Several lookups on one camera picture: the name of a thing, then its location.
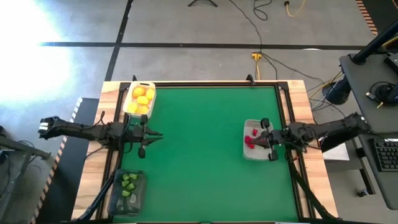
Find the yellow lemon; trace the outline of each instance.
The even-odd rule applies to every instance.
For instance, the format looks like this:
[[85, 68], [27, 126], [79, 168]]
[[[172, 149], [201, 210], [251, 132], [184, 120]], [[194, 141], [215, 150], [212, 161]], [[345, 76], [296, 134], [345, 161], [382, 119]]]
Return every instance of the yellow lemon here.
[[137, 87], [132, 91], [132, 97], [137, 98], [138, 96], [142, 96], [145, 93], [145, 89], [143, 87]]
[[127, 106], [127, 112], [135, 113], [137, 110], [138, 104], [136, 102], [130, 102]]
[[148, 98], [148, 100], [152, 100], [155, 96], [155, 90], [149, 89], [149, 90], [147, 90], [147, 93], [145, 95]]
[[137, 111], [136, 111], [136, 113], [146, 114], [146, 113], [148, 113], [148, 111], [149, 111], [149, 107], [147, 107], [147, 106], [139, 106]]
[[149, 100], [148, 98], [144, 97], [144, 96], [138, 96], [137, 97], [137, 102], [141, 105], [148, 105]]

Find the white paper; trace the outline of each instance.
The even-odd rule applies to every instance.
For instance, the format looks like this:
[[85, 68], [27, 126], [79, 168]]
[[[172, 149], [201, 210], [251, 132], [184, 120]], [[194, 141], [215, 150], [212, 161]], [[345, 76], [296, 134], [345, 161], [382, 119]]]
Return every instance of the white paper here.
[[340, 144], [333, 149], [323, 153], [324, 160], [339, 160], [339, 161], [349, 161], [349, 156], [347, 152], [346, 144]]

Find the plastic container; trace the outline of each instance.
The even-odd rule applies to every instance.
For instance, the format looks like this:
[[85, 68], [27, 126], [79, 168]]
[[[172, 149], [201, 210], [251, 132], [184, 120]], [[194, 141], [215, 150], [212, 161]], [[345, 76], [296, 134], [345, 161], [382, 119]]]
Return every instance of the plastic container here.
[[[129, 179], [136, 188], [131, 191], [131, 195], [123, 197], [122, 186], [123, 174], [136, 174], [136, 180]], [[108, 205], [108, 214], [122, 215], [127, 217], [134, 217], [138, 215], [143, 206], [147, 187], [147, 179], [145, 173], [141, 170], [123, 170], [116, 171], [113, 181], [112, 193]]]
[[[253, 129], [257, 129], [258, 133], [256, 136], [253, 136]], [[269, 131], [273, 130], [272, 123], [269, 123], [268, 127]], [[260, 134], [265, 131], [264, 129], [261, 128], [261, 124], [259, 120], [246, 120], [244, 122], [244, 130], [243, 130], [243, 157], [245, 159], [250, 159], [250, 160], [257, 160], [257, 161], [265, 161], [269, 160], [268, 154], [271, 153], [271, 149], [267, 148], [265, 149], [262, 146], [254, 145], [254, 149], [249, 148], [249, 146], [244, 142], [244, 137], [245, 136], [250, 136], [252, 138], [256, 138], [260, 136]]]
[[135, 99], [132, 98], [132, 92], [137, 87], [143, 87], [145, 89], [145, 92], [150, 88], [155, 91], [154, 98], [152, 100], [150, 100], [149, 104], [147, 105], [149, 110], [146, 113], [146, 115], [148, 116], [148, 119], [149, 119], [150, 116], [152, 115], [152, 110], [154, 109], [155, 99], [156, 99], [156, 87], [155, 87], [155, 84], [153, 84], [151, 82], [139, 82], [139, 81], [131, 82], [129, 91], [127, 93], [126, 100], [124, 100], [123, 111], [125, 113], [129, 114], [130, 116], [132, 116], [133, 118], [140, 118], [141, 115], [144, 115], [144, 114], [139, 114], [139, 113], [130, 113], [127, 110], [129, 103], [137, 101], [137, 98], [135, 98]]

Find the green table surface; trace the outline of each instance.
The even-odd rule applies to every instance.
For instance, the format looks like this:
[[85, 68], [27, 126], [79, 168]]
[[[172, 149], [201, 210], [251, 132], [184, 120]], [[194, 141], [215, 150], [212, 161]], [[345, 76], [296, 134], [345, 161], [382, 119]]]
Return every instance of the green table surface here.
[[245, 120], [282, 126], [274, 87], [156, 91], [149, 127], [164, 139], [145, 159], [136, 144], [122, 161], [122, 169], [146, 173], [144, 207], [114, 222], [297, 221], [284, 147], [274, 162], [243, 157]]

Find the keyboard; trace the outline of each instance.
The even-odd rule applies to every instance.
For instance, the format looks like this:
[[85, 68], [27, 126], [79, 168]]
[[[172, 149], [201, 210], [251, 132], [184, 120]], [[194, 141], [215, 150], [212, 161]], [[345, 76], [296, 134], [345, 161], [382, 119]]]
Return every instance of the keyboard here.
[[370, 139], [375, 161], [381, 172], [398, 172], [398, 142]]

